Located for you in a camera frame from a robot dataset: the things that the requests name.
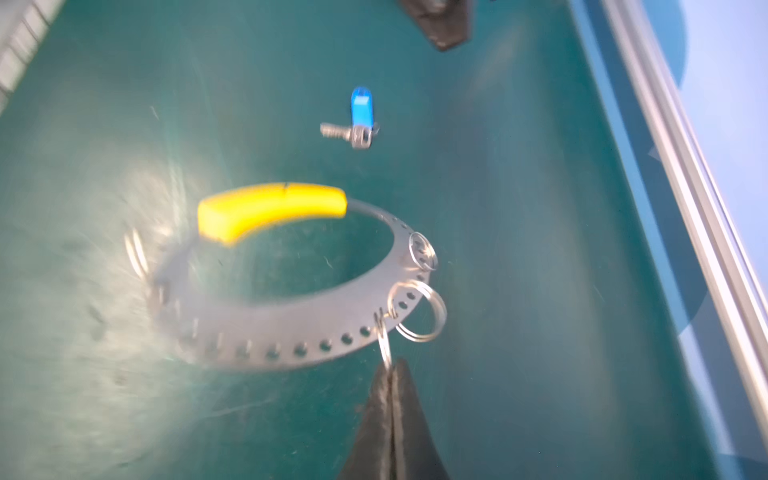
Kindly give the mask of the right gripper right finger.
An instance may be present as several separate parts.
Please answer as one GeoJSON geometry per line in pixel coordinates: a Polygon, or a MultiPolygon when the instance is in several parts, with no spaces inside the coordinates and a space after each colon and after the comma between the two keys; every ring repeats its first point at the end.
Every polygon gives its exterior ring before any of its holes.
{"type": "Polygon", "coordinates": [[[392,369],[392,423],[393,479],[448,480],[404,359],[398,359],[392,369]]]}

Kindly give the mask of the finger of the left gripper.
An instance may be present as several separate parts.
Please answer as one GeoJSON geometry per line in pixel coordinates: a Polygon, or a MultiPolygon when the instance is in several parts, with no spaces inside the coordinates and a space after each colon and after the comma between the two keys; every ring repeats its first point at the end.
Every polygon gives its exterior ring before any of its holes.
{"type": "Polygon", "coordinates": [[[471,0],[400,0],[399,5],[438,51],[448,51],[471,38],[471,0]]]}

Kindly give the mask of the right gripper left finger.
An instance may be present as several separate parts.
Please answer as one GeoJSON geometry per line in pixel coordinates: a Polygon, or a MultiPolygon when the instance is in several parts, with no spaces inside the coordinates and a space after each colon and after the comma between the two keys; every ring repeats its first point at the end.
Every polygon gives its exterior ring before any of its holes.
{"type": "Polygon", "coordinates": [[[376,370],[361,422],[338,480],[386,480],[393,474],[391,375],[376,370]]]}

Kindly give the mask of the silver key blue tag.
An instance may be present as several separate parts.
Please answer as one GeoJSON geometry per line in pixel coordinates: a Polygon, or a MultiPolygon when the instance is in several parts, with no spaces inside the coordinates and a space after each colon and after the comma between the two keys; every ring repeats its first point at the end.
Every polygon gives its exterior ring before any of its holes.
{"type": "Polygon", "coordinates": [[[379,132],[374,118],[373,95],[363,86],[356,87],[350,97],[350,126],[321,123],[320,133],[325,138],[341,139],[353,149],[369,149],[379,132]]]}

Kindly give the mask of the grey keyring yellow handle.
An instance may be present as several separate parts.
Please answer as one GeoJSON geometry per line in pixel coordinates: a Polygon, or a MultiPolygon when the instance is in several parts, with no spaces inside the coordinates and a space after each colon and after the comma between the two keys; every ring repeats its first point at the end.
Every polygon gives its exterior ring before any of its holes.
{"type": "Polygon", "coordinates": [[[447,322],[429,240],[335,187],[230,190],[198,204],[157,264],[137,232],[125,247],[164,346],[217,370],[318,365],[386,349],[393,331],[425,343],[447,322]]]}

